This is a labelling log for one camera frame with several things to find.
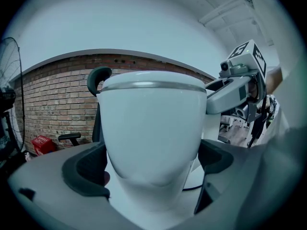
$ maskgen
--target electric fan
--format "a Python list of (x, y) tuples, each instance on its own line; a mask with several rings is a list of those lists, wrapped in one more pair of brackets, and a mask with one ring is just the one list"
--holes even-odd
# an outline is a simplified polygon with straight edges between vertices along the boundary
[(12, 37), (0, 43), (0, 103), (0, 168), (8, 173), (9, 161), (24, 146), (23, 76), (19, 47)]

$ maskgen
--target brick wall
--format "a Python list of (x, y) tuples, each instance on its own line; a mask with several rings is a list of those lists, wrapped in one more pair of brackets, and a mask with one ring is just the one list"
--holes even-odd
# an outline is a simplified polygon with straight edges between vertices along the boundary
[[(33, 150), (31, 140), (38, 135), (49, 137), (57, 149), (71, 147), (70, 141), (59, 142), (61, 134), (81, 132), (80, 144), (91, 142), (97, 99), (90, 94), (86, 80), (98, 66), (112, 68), (112, 76), (136, 70), (167, 70), (212, 81), (173, 64), (127, 55), (85, 55), (55, 61), (24, 75), (25, 146)], [(21, 125), (20, 97), (16, 118)]]

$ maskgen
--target ceiling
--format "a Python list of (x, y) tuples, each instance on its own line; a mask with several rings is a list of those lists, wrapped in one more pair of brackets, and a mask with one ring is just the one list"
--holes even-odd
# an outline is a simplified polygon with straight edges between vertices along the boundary
[[(28, 0), (11, 23), (9, 31), (18, 38), (22, 27), (36, 11), (61, 0)], [(213, 30), (230, 52), (237, 45), (254, 39), (259, 46), (269, 46), (273, 42), (265, 37), (257, 19), (245, 0), (171, 0), (189, 10), (205, 27)]]

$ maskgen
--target floor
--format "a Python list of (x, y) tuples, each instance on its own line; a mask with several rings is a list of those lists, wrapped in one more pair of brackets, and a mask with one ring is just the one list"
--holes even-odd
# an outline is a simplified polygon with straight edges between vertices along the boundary
[(235, 146), (245, 147), (246, 137), (248, 136), (248, 128), (245, 128), (244, 125), (241, 126), (241, 123), (237, 120), (233, 122), (233, 125), (226, 131), (226, 128), (220, 130), (219, 135), (230, 139), (230, 144)]

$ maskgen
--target gray surface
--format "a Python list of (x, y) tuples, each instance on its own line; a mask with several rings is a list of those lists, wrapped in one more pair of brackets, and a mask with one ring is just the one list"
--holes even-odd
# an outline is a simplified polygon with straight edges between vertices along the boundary
[[(64, 161), (96, 144), (39, 156), (25, 163), (9, 178), (9, 185), (17, 198), (44, 228), (65, 229), (69, 226), (71, 229), (101, 230), (105, 225), (118, 229), (140, 229), (114, 210), (104, 197), (81, 196), (64, 183), (61, 177)], [(21, 187), (35, 191), (33, 203), (18, 193)]]
[[(203, 211), (171, 229), (256, 227), (280, 207), (299, 181), (306, 163), (306, 133), (307, 128), (292, 130), (282, 138), (249, 150), (211, 141), (230, 151), (236, 162), (225, 171), (207, 177), (220, 196)], [(93, 145), (34, 158), (9, 179), (22, 205), (46, 229), (140, 229), (114, 210), (105, 198), (83, 197), (63, 182), (64, 161)], [(20, 187), (36, 191), (33, 203), (18, 193)]]

